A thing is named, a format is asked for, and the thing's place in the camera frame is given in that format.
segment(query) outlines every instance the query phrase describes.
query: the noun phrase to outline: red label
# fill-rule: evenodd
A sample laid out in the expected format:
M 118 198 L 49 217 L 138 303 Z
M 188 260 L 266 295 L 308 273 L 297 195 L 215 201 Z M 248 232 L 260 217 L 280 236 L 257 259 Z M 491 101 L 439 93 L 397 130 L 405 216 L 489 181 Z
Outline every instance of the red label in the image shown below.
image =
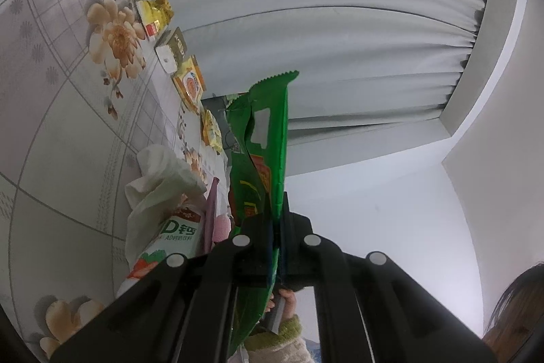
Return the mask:
M 148 34 L 148 36 L 154 36 L 157 34 L 157 27 L 155 26 L 155 22 L 151 22 L 151 24 L 148 24 L 145 26 L 145 32 Z
M 265 159 L 260 155 L 251 155 L 251 160 L 259 173 L 260 181 L 263 183 L 265 190 L 270 194 L 270 168 L 265 163 Z

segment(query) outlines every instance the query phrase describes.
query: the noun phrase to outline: pink towel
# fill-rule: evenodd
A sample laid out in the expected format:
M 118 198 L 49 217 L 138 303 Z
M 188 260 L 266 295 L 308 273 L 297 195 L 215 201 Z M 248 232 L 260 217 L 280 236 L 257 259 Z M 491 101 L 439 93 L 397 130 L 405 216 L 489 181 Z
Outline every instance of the pink towel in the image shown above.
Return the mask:
M 209 189 L 208 200 L 206 201 L 206 215 L 204 222 L 204 254 L 208 254 L 211 251 L 211 238 L 213 237 L 213 225 L 215 223 L 217 206 L 217 184 L 219 179 L 213 178 L 211 187 Z
M 213 225 L 213 243 L 219 243 L 228 239 L 228 235 L 231 233 L 231 220 L 226 214 L 222 214 L 216 217 Z

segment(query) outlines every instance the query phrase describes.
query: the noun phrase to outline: human hand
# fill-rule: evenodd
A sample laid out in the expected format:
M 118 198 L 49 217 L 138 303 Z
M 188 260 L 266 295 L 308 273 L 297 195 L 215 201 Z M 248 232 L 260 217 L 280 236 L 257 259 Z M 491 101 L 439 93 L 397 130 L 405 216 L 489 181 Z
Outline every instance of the human hand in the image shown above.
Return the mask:
M 291 320 L 296 312 L 296 295 L 291 290 L 279 290 L 281 297 L 285 299 L 284 315 L 281 317 L 281 321 Z
M 281 321 L 290 320 L 294 317 L 296 312 L 296 296 L 295 293 L 291 290 L 279 290 L 281 297 L 285 299 L 284 314 L 281 317 Z M 270 300 L 267 303 L 265 312 L 270 312 L 276 303 L 272 301 L 274 294 L 270 295 Z

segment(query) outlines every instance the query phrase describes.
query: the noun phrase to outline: yellow snack packet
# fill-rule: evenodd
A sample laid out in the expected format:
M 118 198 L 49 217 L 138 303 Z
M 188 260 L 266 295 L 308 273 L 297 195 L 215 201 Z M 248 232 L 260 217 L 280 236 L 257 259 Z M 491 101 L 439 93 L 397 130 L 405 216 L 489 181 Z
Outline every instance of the yellow snack packet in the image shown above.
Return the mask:
M 138 1 L 136 8 L 140 13 L 143 27 L 150 39 L 160 33 L 173 17 L 173 10 L 168 0 Z
M 200 99 L 203 92 L 206 91 L 206 84 L 202 78 L 197 58 L 192 55 L 185 62 L 182 62 L 172 80 L 183 103 L 194 113 L 199 114 L 202 107 Z
M 217 124 L 217 120 L 210 110 L 202 115 L 202 140 L 206 145 L 214 148 L 218 153 L 223 151 L 223 143 L 221 141 L 221 130 Z

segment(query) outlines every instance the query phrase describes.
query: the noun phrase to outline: snack packet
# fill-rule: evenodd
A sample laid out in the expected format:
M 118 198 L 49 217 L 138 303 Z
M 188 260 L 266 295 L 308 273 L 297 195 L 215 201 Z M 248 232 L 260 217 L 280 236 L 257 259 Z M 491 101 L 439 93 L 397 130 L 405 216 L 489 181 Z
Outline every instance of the snack packet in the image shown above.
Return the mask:
M 202 105 L 200 99 L 206 91 L 206 84 L 194 55 L 182 62 L 172 81 L 187 108 L 199 114 Z
M 159 235 L 140 254 L 116 297 L 133 287 L 170 254 L 177 252 L 188 259 L 195 257 L 202 237 L 203 217 L 202 209 L 190 200 L 177 207 L 160 228 Z
M 223 151 L 221 130 L 210 110 L 206 110 L 202 115 L 202 141 L 214 148 L 218 153 Z
M 172 6 L 168 0 L 138 1 L 136 8 L 150 40 L 154 40 L 173 17 Z
M 237 140 L 232 152 L 231 209 L 237 228 L 246 217 L 264 212 L 279 221 L 284 202 L 287 151 L 287 85 L 298 71 L 279 74 L 253 85 L 227 109 L 227 120 Z M 238 291 L 235 321 L 229 346 L 232 354 L 249 336 L 265 312 L 274 287 L 279 251 L 270 241 L 269 282 L 267 288 L 241 287 Z

